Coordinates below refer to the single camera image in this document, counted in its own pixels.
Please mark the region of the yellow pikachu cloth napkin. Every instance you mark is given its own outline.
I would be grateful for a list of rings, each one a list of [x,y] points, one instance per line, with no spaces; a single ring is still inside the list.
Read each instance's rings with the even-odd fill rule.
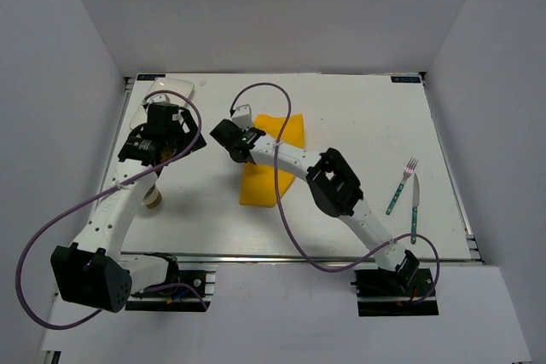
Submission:
[[[253,122],[255,128],[277,138],[285,118],[259,114]],[[302,113],[294,114],[282,133],[282,141],[305,148],[305,122]],[[241,178],[239,205],[271,208],[277,204],[272,165],[245,164]]]

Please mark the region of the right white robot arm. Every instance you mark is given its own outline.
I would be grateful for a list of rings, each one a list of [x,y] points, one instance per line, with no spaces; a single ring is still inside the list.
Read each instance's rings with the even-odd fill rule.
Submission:
[[[328,148],[315,153],[278,142],[257,128],[242,129],[224,119],[211,131],[212,138],[241,164],[271,165],[306,182],[318,209],[342,221],[369,250],[384,272],[386,287],[403,295],[416,283],[419,261],[369,208],[361,182],[341,153]]]

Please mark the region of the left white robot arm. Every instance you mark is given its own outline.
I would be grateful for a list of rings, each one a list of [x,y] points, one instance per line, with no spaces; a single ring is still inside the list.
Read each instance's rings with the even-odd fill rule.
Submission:
[[[188,109],[169,102],[148,105],[145,123],[119,151],[113,193],[99,201],[70,246],[53,251],[50,262],[64,301],[117,313],[131,295],[149,287],[163,295],[178,289],[174,257],[158,252],[124,257],[121,249],[137,212],[161,198],[158,166],[205,145]]]

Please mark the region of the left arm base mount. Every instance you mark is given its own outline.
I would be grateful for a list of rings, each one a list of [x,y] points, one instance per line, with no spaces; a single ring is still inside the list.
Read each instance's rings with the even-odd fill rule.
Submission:
[[[216,267],[165,253],[125,254],[119,262],[132,280],[126,311],[204,313],[210,306]]]

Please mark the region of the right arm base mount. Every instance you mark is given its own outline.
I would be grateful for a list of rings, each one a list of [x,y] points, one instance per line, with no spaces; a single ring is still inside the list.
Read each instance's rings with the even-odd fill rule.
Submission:
[[[429,269],[418,269],[406,287],[401,287],[390,272],[380,269],[354,271],[351,285],[357,294],[359,317],[437,316],[436,291],[419,302],[433,284]]]

